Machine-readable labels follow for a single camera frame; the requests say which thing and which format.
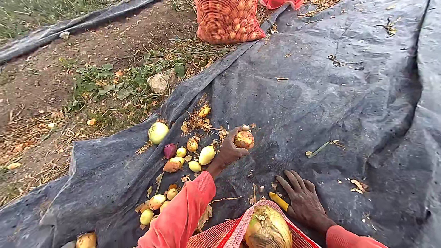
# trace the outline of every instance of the hand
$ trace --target hand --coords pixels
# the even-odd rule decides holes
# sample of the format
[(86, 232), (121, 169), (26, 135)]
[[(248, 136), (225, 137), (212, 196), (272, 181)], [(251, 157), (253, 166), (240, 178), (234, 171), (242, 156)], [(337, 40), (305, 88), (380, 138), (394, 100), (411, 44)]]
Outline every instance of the hand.
[(234, 144), (234, 136), (242, 130), (249, 130), (248, 127), (235, 127), (231, 130), (228, 136), (224, 139), (219, 153), (214, 157), (207, 171), (214, 177), (219, 175), (223, 169), (232, 164), (239, 158), (248, 155), (248, 150), (245, 148), (237, 148)]
[(288, 193), (291, 205), (288, 207), (288, 215), (300, 224), (310, 227), (323, 235), (329, 227), (337, 225), (325, 213), (325, 209), (318, 200), (315, 185), (291, 170), (285, 170), (285, 175), (291, 182), (292, 187), (281, 176), (276, 176), (277, 181)]

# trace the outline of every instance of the person's right hand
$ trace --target person's right hand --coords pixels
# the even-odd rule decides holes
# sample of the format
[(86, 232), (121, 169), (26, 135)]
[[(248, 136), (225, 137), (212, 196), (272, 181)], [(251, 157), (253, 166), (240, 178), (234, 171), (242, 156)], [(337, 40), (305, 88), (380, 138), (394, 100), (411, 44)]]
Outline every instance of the person's right hand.
[(300, 224), (326, 235), (329, 227), (337, 224), (326, 215), (325, 209), (318, 200), (314, 184), (302, 179), (293, 170), (285, 170), (284, 172), (292, 187), (281, 176), (276, 176), (276, 179), (286, 190), (291, 200), (291, 205), (287, 210), (288, 215)]

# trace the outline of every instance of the person's left hand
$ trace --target person's left hand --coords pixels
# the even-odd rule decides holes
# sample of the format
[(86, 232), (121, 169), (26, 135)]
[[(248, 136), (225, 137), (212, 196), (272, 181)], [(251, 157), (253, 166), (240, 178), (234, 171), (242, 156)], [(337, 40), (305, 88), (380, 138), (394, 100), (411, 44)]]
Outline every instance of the person's left hand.
[(249, 130), (248, 127), (235, 127), (231, 130), (228, 136), (224, 139), (222, 147), (219, 153), (214, 157), (207, 171), (213, 176), (217, 176), (228, 165), (232, 164), (239, 158), (249, 154), (245, 148), (237, 148), (234, 144), (234, 136), (236, 136), (242, 130)]

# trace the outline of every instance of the soil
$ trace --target soil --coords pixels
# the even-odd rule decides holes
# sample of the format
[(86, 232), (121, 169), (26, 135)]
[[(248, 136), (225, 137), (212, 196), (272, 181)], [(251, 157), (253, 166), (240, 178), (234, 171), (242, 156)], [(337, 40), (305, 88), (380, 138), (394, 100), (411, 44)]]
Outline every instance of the soil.
[[(77, 65), (112, 63), (116, 70), (124, 69), (133, 63), (137, 51), (169, 47), (169, 39), (175, 37), (194, 37), (195, 18), (192, 11), (176, 11), (169, 3), (157, 2), (129, 18), (72, 34), (67, 41), (56, 40), (10, 61), (0, 74), (0, 134), (11, 132), (11, 118), (41, 118), (61, 109), (72, 98), (74, 72), (60, 58)], [(2, 202), (11, 200), (9, 197), (2, 201), (4, 195), (22, 195), (67, 173), (71, 149), (60, 149), (55, 140), (61, 135), (62, 132), (52, 134), (42, 143), (26, 148), (20, 167), (0, 172), (0, 207)], [(42, 171), (51, 169), (54, 175), (41, 177)]]

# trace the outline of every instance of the mesh sack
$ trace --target mesh sack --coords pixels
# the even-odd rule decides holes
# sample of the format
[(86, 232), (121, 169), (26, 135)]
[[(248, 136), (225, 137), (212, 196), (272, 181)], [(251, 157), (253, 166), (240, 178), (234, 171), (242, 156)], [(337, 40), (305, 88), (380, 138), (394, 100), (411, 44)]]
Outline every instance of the mesh sack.
[(255, 206), (269, 206), (275, 209), (286, 220), (292, 234), (293, 248), (320, 248), (312, 239), (295, 226), (273, 201), (260, 200), (245, 211), (238, 219), (215, 225), (208, 230), (194, 235), (187, 243), (187, 248), (238, 248), (250, 223)]
[(196, 34), (206, 42), (235, 44), (265, 37), (256, 18), (258, 0), (196, 0)]

